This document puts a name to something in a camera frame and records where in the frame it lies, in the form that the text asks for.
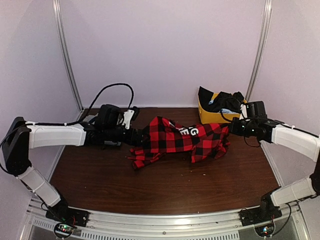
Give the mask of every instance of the checkered fabric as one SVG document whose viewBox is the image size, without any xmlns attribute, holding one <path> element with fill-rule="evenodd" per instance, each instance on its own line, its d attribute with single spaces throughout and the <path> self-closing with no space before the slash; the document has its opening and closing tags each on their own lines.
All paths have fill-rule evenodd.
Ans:
<svg viewBox="0 0 320 240">
<path fill-rule="evenodd" d="M 157 116 L 143 130 L 142 146 L 130 150 L 133 167 L 145 167 L 166 153 L 191 151 L 191 162 L 196 163 L 213 156 L 218 159 L 226 154 L 227 124 L 209 123 L 184 127 L 172 120 Z"/>
</svg>

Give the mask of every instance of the dark brown wooden surface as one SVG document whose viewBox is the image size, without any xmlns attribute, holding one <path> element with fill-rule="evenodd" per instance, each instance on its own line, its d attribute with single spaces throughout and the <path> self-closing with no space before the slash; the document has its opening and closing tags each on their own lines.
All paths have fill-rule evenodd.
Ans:
<svg viewBox="0 0 320 240">
<path fill-rule="evenodd" d="M 155 116 L 189 126 L 200 122 L 197 111 L 142 108 L 132 126 L 143 128 Z M 189 153 L 172 153 L 139 170 L 126 158 L 128 145 L 67 146 L 51 183 L 73 207 L 114 213 L 209 213 L 259 205 L 278 186 L 271 167 L 261 148 L 247 146 L 243 137 L 228 139 L 230 148 L 220 159 L 191 163 Z"/>
</svg>

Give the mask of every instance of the ventilation grille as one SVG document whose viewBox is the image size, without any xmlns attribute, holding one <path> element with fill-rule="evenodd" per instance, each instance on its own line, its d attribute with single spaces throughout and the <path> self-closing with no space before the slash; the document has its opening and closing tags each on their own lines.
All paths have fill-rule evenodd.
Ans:
<svg viewBox="0 0 320 240">
<path fill-rule="evenodd" d="M 81 231 L 81 238 L 85 240 L 151 240 L 151 239 L 163 239 L 163 238 L 140 238 L 140 237 L 121 237 L 121 236 L 112 236 L 109 234 L 90 232 L 90 231 Z M 240 240 L 238 231 L 232 231 L 221 234 L 209 235 L 206 237 L 193 237 L 193 238 L 184 238 L 184 237 L 175 237 L 177 240 Z"/>
<path fill-rule="evenodd" d="M 40 227 L 42 229 L 48 229 L 48 230 L 51 230 L 51 231 L 53 231 L 54 227 L 55 227 L 55 225 L 53 223 L 51 223 L 49 221 L 46 221 L 46 220 L 37 219 L 37 218 L 34 219 L 33 225 L 37 226 L 37 227 Z"/>
</svg>

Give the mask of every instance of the white wall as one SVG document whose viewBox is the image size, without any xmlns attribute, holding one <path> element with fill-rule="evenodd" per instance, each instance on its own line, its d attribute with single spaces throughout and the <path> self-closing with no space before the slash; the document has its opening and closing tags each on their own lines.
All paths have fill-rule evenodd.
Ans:
<svg viewBox="0 0 320 240">
<path fill-rule="evenodd" d="M 246 93 L 263 0 L 64 0 L 64 29 L 84 106 L 107 84 L 125 82 L 137 106 L 197 106 L 199 85 Z M 127 106 L 130 91 L 97 101 Z"/>
<path fill-rule="evenodd" d="M 51 0 L 0 1 L 0 139 L 13 119 L 66 122 L 78 115 L 58 40 Z M 48 177 L 59 147 L 35 149 Z M 15 240 L 31 196 L 0 171 L 0 240 Z"/>
<path fill-rule="evenodd" d="M 251 100 L 267 114 L 320 134 L 320 2 L 275 0 L 261 68 Z M 310 175 L 315 164 L 281 146 L 268 145 L 284 184 Z M 320 239 L 320 198 L 301 203 L 313 240 Z"/>
</svg>

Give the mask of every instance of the yellow box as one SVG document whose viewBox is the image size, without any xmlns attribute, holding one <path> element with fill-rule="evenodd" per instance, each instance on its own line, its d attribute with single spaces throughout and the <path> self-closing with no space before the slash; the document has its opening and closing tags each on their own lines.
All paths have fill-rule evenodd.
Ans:
<svg viewBox="0 0 320 240">
<path fill-rule="evenodd" d="M 214 93 L 211 100 L 215 99 L 218 96 L 219 93 Z M 211 124 L 211 123 L 217 123 L 217 124 L 223 124 L 223 123 L 229 123 L 228 121 L 224 120 L 221 116 L 220 112 L 209 112 L 202 108 L 199 97 L 198 97 L 198 106 L 199 106 L 199 116 L 202 124 Z M 240 114 L 232 114 L 232 113 L 224 113 L 223 116 L 226 119 L 230 119 L 230 121 L 233 118 L 239 118 Z"/>
</svg>

